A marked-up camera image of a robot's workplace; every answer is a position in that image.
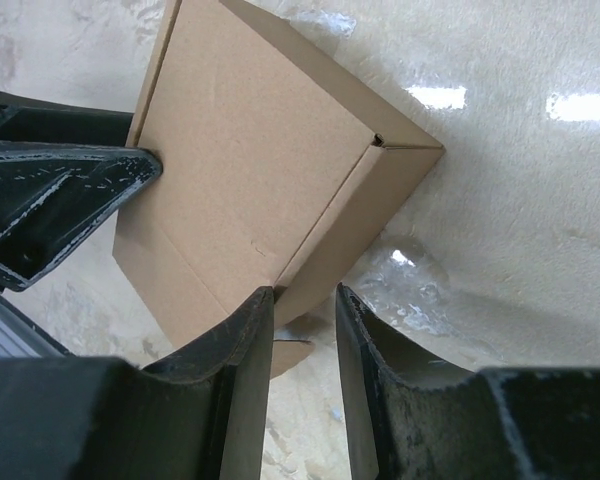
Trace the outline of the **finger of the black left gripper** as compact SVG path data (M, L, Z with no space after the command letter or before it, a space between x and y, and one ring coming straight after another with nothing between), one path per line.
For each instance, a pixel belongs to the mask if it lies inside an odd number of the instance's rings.
M0 141L0 291L50 273L162 171L143 149Z
M122 147L133 115L0 91L0 140Z

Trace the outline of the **brown cardboard paper box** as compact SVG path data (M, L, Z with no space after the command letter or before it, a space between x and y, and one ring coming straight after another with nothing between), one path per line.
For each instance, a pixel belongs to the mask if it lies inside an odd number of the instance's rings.
M162 175L113 255L175 347L256 288L284 325L320 305L443 155L440 142L246 1L171 1L128 144Z

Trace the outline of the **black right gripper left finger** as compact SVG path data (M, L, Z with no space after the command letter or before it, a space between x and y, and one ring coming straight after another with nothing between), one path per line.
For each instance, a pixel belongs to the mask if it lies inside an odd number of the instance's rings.
M256 479L274 294L145 366L0 358L0 479Z

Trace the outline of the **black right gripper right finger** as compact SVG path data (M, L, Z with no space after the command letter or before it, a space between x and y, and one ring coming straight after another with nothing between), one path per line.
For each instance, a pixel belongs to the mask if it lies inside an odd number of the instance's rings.
M355 479L600 479L600 368L472 372L335 295Z

